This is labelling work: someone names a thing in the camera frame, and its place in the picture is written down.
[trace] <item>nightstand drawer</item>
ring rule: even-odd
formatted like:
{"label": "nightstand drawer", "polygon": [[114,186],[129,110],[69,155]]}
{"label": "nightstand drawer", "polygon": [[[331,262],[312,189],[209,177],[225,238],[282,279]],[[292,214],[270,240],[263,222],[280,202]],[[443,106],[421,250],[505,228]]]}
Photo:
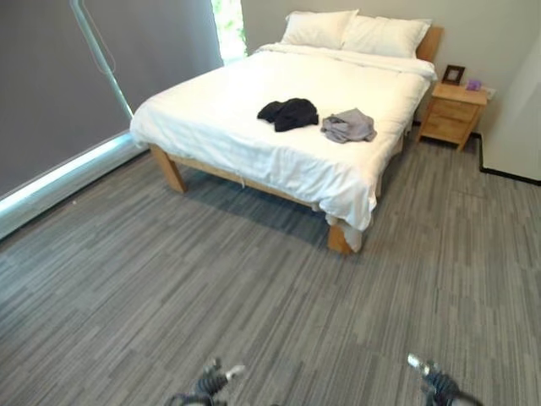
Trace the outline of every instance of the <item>nightstand drawer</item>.
{"label": "nightstand drawer", "polygon": [[461,141],[467,131],[469,123],[442,117],[434,111],[430,114],[423,128],[423,135],[439,140]]}
{"label": "nightstand drawer", "polygon": [[443,99],[434,99],[434,105],[432,106],[433,114],[453,118],[464,123],[472,121],[477,109],[478,107],[473,104]]}

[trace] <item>window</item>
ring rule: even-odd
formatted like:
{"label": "window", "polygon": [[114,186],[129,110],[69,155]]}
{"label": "window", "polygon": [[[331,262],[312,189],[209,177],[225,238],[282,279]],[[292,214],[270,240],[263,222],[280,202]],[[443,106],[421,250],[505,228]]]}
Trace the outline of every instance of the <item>window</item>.
{"label": "window", "polygon": [[224,64],[246,56],[246,36],[240,2],[241,0],[212,0]]}

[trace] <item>photo frame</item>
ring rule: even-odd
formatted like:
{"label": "photo frame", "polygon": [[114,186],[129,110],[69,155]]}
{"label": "photo frame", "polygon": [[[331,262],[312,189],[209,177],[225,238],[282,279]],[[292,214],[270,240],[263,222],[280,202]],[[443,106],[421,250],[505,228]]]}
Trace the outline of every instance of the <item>photo frame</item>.
{"label": "photo frame", "polygon": [[464,70],[466,70],[466,68],[463,66],[447,65],[441,83],[459,86],[462,76],[464,75]]}

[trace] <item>white bedsheet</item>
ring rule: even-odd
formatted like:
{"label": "white bedsheet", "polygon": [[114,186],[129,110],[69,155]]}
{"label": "white bedsheet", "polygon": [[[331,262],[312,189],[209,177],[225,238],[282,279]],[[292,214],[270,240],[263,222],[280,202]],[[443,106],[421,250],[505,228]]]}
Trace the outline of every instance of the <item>white bedsheet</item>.
{"label": "white bedsheet", "polygon": [[[270,44],[151,97],[131,132],[138,142],[279,189],[363,231],[377,179],[433,79],[434,66],[417,59]],[[267,103],[293,97],[313,102],[320,122],[357,107],[374,119],[378,135],[337,144],[320,125],[276,133],[256,118]]]}

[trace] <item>floor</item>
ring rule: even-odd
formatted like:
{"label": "floor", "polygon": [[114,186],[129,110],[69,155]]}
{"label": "floor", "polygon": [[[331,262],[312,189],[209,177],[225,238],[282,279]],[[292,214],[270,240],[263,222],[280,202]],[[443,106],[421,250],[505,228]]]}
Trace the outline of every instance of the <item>floor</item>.
{"label": "floor", "polygon": [[409,352],[541,404],[541,189],[406,144],[359,255],[310,209],[150,156],[0,244],[0,404],[159,405],[245,363],[232,406],[421,405]]}

